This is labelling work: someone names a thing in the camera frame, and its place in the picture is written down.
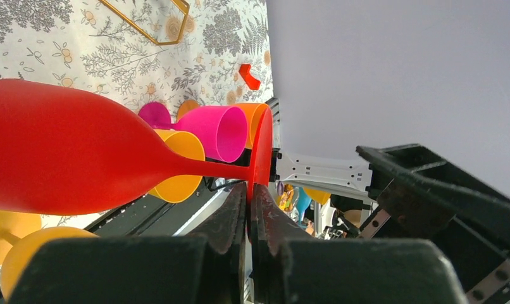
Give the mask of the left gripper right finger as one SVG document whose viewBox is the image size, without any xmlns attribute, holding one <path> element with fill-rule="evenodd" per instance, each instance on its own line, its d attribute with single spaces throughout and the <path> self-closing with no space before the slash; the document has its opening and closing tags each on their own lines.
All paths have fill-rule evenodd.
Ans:
<svg viewBox="0 0 510 304">
<path fill-rule="evenodd" d="M 431 242 L 310 236 L 257 184 L 251 199 L 257 303 L 466 303 L 456 272 Z"/>
</svg>

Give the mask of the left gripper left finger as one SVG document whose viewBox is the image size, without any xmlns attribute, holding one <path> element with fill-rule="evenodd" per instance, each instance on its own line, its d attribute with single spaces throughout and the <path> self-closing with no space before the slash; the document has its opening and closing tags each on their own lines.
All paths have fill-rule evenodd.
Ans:
<svg viewBox="0 0 510 304">
<path fill-rule="evenodd" d="M 10 303 L 242 303 L 245 184 L 184 236 L 71 237 L 40 247 Z"/>
</svg>

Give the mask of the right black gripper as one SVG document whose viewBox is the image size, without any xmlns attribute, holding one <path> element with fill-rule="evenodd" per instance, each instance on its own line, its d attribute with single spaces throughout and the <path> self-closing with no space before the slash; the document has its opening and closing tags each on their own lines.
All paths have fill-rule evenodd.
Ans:
<svg viewBox="0 0 510 304">
<path fill-rule="evenodd" d="M 427 239 L 470 303 L 510 303 L 510 198 L 420 144 L 356 151 L 377 203 L 361 238 Z"/>
</svg>

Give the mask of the red plastic wine glass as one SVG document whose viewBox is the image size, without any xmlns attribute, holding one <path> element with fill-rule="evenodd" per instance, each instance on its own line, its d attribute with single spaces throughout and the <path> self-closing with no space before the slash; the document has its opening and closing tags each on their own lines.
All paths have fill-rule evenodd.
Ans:
<svg viewBox="0 0 510 304">
<path fill-rule="evenodd" d="M 184 158 L 134 112 L 103 96 L 20 79 L 0 80 L 0 210 L 85 215 L 129 203 L 174 176 L 267 185 L 273 140 L 262 116 L 249 166 Z"/>
</svg>

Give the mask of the gold wire glass rack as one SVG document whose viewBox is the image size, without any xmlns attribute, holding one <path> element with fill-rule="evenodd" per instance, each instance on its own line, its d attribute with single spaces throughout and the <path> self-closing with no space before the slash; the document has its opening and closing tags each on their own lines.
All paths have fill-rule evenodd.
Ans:
<svg viewBox="0 0 510 304">
<path fill-rule="evenodd" d="M 177 44 L 189 19 L 187 1 L 101 1 L 109 11 L 98 37 L 126 42 L 136 37 L 144 44 Z"/>
</svg>

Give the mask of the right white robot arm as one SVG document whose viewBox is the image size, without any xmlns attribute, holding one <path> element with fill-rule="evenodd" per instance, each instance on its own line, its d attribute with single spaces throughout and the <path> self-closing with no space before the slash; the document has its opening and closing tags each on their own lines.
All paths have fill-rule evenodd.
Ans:
<svg viewBox="0 0 510 304">
<path fill-rule="evenodd" d="M 510 198 L 420 144 L 356 151 L 345 161 L 281 151 L 273 175 L 370 204 L 360 237 L 427 239 L 470 303 L 510 303 Z"/>
</svg>

